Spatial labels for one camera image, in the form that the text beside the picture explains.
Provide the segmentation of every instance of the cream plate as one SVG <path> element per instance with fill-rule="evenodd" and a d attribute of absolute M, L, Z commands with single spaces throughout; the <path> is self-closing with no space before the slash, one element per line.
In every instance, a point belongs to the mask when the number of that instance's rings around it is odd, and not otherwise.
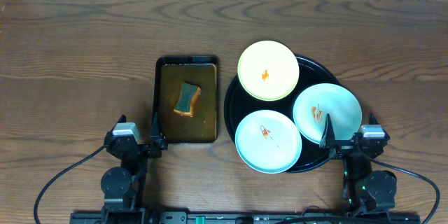
<path fill-rule="evenodd" d="M 241 54 L 238 78 L 245 91 L 253 97 L 276 101 L 295 88 L 299 65 L 286 46 L 275 41 L 260 41 Z"/>
<path fill-rule="evenodd" d="M 300 133 L 319 144 L 327 114 L 337 140 L 349 140 L 359 130 L 363 119 L 361 106 L 347 89 L 329 83 L 308 87 L 295 100 L 293 117 Z"/>
<path fill-rule="evenodd" d="M 238 125 L 235 146 L 251 168 L 267 174 L 291 168 L 302 152 L 302 139 L 294 122 L 276 111 L 248 114 Z"/>

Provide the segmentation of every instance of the green scouring pad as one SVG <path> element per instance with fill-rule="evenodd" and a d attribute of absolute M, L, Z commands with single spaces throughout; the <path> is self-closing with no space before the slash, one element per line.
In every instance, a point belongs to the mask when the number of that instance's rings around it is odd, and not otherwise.
<path fill-rule="evenodd" d="M 181 95 L 179 95 L 179 100 L 174 107 L 174 112 L 181 116 L 193 116 L 193 110 L 200 94 L 200 87 L 182 83 Z"/>

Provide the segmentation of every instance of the sauce stain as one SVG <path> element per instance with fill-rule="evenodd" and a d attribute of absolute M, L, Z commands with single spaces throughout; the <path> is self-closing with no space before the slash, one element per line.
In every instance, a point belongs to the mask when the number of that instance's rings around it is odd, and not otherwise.
<path fill-rule="evenodd" d="M 275 143 L 275 145 L 277 145 L 277 147 L 279 147 L 279 145 L 274 141 L 274 139 L 272 138 L 272 136 L 269 135 L 269 133 L 271 133 L 270 130 L 267 130 L 267 129 L 265 128 L 265 126 L 263 126 L 263 125 L 260 126 L 260 130 L 261 130 L 261 133 L 263 134 L 263 136 L 264 136 L 266 139 L 269 137 L 269 138 Z"/>
<path fill-rule="evenodd" d="M 264 82 L 269 82 L 269 74 L 267 73 L 267 69 L 261 74 L 261 78 Z"/>
<path fill-rule="evenodd" d="M 311 114 L 313 115 L 315 123 L 322 123 L 322 111 L 319 109 L 319 104 L 317 104 L 317 108 L 311 106 Z"/>

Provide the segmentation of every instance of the wood grain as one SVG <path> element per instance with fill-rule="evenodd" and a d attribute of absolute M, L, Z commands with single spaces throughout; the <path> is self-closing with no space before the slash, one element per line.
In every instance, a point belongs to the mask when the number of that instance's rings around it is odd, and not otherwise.
<path fill-rule="evenodd" d="M 9 0 L 0 20 L 0 222 L 32 223 L 40 189 L 102 144 L 126 114 L 147 136 L 155 61 L 219 57 L 219 114 L 241 52 L 272 39 L 324 64 L 374 112 L 392 140 L 379 160 L 442 191 L 448 221 L 448 0 Z M 98 154 L 43 197 L 44 223 L 98 210 Z M 424 218 L 433 189 L 395 173 L 395 211 Z M 149 164 L 146 202 L 191 211 L 297 211 L 344 206 L 342 163 L 269 176 L 239 158 L 222 118 L 213 144 L 170 146 Z"/>

